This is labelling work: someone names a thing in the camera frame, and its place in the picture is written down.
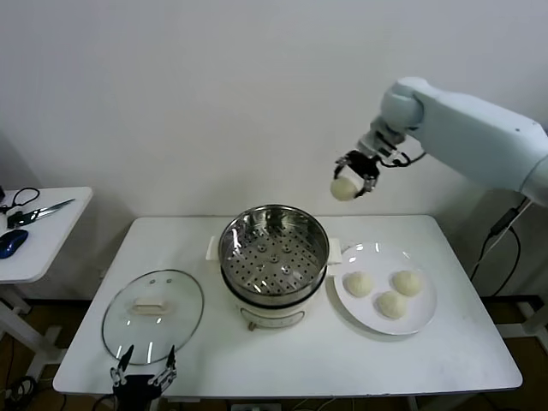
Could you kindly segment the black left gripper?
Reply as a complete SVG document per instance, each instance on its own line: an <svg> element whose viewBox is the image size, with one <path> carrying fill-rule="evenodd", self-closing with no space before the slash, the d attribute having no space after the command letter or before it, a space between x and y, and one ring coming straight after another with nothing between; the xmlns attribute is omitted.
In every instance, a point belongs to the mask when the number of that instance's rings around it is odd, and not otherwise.
<svg viewBox="0 0 548 411"><path fill-rule="evenodd" d="M159 385L171 385L177 376L176 350L172 345L163 371L152 374L129 375L128 368L134 345L131 345L121 357L117 367L110 369L110 378L113 385L113 394L118 402L120 411L145 411L153 400L161 396Z"/></svg>

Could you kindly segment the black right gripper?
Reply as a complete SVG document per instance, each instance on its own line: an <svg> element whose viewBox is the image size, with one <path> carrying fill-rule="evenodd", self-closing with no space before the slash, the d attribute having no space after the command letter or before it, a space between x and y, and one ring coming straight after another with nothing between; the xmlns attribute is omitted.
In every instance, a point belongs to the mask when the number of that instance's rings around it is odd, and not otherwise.
<svg viewBox="0 0 548 411"><path fill-rule="evenodd" d="M344 168L349 167L363 181L362 187L354 195L355 198L359 198L376 187L379 177L377 162L377 157L369 158L357 150L347 152L336 161L333 179L336 180Z"/></svg>

